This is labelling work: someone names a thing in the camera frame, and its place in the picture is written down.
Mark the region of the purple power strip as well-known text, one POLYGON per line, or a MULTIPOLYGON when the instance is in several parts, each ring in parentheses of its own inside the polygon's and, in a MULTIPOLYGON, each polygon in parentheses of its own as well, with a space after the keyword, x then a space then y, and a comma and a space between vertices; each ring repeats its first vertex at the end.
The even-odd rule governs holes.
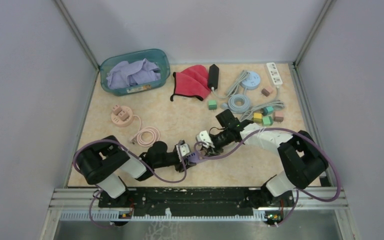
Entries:
POLYGON ((195 152, 189 153, 184 159, 187 165, 190 166, 194 166, 202 161, 200 156, 195 152))

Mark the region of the green plug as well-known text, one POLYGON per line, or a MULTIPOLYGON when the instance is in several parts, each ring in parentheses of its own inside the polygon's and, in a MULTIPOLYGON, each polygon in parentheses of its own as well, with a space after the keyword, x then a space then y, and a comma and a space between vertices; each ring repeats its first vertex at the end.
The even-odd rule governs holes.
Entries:
POLYGON ((264 116, 261 120, 261 124, 264 126, 264 127, 268 127, 268 126, 272 126, 274 123, 274 120, 271 116, 264 116))
POLYGON ((218 108, 218 104, 217 104, 217 101, 216 100, 213 100, 213 99, 211 99, 211 100, 209 100, 208 101, 208 109, 210 110, 210 111, 214 111, 214 110, 216 110, 217 108, 218 108))

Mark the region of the yellow USB charger plug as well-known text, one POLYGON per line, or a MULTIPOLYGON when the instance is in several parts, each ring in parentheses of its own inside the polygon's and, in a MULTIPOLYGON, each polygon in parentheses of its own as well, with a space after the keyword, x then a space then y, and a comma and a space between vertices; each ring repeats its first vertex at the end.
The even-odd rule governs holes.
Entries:
POLYGON ((259 112, 254 112, 252 116, 252 120, 256 124, 261 124, 263 122, 263 115, 259 112))

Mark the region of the round pink power socket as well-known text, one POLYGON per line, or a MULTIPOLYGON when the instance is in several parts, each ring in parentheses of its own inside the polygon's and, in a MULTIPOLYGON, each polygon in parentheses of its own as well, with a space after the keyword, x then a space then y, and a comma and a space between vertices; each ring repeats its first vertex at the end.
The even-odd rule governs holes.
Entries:
POLYGON ((130 107, 116 104, 111 109, 110 119, 117 127, 124 128, 133 122, 134 114, 130 107))

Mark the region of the teal plug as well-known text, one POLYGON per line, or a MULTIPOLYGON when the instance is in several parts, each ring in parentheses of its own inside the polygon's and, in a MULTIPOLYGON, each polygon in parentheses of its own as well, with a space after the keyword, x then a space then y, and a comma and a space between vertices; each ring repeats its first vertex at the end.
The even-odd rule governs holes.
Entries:
POLYGON ((263 107, 261 113, 263 116, 269 116, 274 112, 274 108, 272 106, 263 107))

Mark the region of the brown-pink charger plug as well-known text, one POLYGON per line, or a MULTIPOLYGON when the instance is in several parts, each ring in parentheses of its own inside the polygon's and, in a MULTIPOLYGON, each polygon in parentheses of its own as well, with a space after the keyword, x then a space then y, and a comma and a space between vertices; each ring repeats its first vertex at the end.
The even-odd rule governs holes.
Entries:
POLYGON ((283 111, 275 111, 273 113, 273 121, 277 123, 282 123, 285 119, 283 111))

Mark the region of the black power strip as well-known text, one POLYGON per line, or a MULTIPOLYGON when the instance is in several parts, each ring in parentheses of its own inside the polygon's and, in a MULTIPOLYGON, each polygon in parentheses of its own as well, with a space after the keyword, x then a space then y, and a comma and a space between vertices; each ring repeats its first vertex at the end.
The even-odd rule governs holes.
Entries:
POLYGON ((216 64, 212 64, 208 69, 207 87, 210 90, 217 90, 219 85, 220 69, 216 64))

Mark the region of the round blue power socket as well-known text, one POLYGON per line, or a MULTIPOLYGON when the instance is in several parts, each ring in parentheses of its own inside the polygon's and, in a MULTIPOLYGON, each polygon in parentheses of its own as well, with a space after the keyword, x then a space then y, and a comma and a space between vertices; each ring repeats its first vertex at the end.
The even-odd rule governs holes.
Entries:
POLYGON ((255 90, 261 83, 261 77, 254 71, 246 71, 245 78, 239 83, 245 90, 255 90))

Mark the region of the pink USB charger plug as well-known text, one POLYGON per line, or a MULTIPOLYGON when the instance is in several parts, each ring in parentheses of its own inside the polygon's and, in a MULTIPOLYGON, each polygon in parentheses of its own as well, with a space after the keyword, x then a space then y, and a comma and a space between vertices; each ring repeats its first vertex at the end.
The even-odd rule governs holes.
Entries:
POLYGON ((273 93, 274 89, 271 86, 266 86, 261 90, 261 93, 268 97, 273 93))

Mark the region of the white power strip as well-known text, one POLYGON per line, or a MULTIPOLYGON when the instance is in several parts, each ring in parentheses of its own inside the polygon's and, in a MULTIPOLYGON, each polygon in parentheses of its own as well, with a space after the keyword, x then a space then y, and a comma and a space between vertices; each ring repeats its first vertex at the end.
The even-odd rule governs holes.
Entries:
POLYGON ((268 74, 271 78, 271 81, 275 87, 279 87, 283 84, 283 80, 280 76, 277 65, 274 62, 266 63, 268 74))

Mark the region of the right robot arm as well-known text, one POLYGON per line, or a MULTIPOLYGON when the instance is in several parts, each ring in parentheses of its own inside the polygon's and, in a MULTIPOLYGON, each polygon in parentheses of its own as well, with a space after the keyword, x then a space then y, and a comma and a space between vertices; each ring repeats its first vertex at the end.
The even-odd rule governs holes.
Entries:
POLYGON ((267 206, 275 206, 282 194, 293 189, 305 189, 324 172, 329 163, 303 130, 293 132, 286 128, 265 128, 250 120, 232 123, 217 134, 202 131, 197 135, 206 157, 218 159, 224 147, 241 143, 260 147, 279 156, 283 171, 266 181, 261 199, 267 206))

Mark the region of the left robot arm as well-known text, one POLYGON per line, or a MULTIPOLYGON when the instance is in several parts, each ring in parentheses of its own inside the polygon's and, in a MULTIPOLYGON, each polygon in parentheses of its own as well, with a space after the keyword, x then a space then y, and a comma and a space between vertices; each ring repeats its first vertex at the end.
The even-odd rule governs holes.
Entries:
POLYGON ((95 185, 110 196, 118 207, 129 203, 130 193, 123 180, 116 174, 122 170, 137 181, 150 177, 159 178, 155 170, 173 166, 177 172, 186 174, 190 166, 187 157, 191 154, 189 145, 181 140, 168 151, 163 141, 151 144, 146 152, 136 155, 122 145, 115 136, 92 141, 74 154, 72 165, 89 185, 95 185))

